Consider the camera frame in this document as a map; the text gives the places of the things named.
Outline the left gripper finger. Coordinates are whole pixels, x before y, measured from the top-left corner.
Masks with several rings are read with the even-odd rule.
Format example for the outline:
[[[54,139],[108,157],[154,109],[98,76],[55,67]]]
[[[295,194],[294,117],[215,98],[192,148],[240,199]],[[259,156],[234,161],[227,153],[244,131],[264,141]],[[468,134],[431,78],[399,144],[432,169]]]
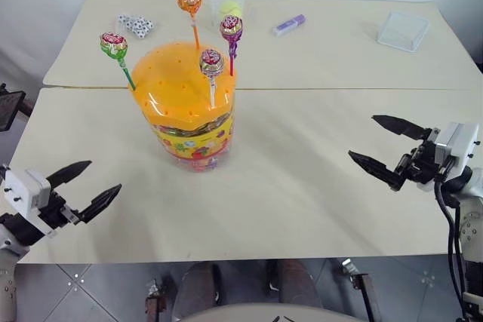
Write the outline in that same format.
[[[91,201],[91,205],[78,213],[81,222],[89,223],[93,218],[102,213],[115,199],[122,188],[121,184],[105,190]]]
[[[47,177],[47,181],[50,183],[51,189],[55,189],[64,183],[72,181],[79,176],[91,163],[92,161],[89,160],[77,161],[51,174]]]

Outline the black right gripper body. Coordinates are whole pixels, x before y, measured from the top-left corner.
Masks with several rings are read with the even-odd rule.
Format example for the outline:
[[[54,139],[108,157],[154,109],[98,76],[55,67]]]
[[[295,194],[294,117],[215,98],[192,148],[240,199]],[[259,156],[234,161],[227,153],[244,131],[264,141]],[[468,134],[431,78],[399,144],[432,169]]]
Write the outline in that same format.
[[[406,180],[426,185],[430,181],[444,182],[448,178],[455,166],[455,157],[447,152],[442,153],[442,158],[436,157],[440,155],[435,142],[440,133],[440,129],[407,129],[401,132],[401,135],[422,143],[401,157],[394,169],[398,178],[392,184],[393,191],[399,191]]]

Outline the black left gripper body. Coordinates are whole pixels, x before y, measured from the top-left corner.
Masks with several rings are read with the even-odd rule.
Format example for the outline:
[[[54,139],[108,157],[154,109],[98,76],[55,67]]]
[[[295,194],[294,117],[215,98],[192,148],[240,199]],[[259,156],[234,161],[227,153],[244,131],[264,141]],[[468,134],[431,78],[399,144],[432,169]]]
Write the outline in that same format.
[[[66,204],[66,200],[54,190],[49,195],[48,204],[39,211],[40,219],[53,230],[68,223],[76,225],[80,222],[78,211],[72,210]]]

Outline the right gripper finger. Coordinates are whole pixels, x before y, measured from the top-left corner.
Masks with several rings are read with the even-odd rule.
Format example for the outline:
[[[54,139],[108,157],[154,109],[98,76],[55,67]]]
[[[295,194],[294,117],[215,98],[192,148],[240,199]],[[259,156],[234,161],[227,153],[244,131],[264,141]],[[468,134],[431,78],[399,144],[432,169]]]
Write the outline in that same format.
[[[371,118],[384,129],[413,140],[426,140],[431,134],[430,128],[423,128],[403,118],[390,115],[373,115]]]
[[[401,188],[400,176],[397,173],[389,170],[385,164],[368,157],[367,155],[362,155],[353,151],[348,151],[348,155],[366,173],[369,173],[373,177],[383,181],[391,189]]]

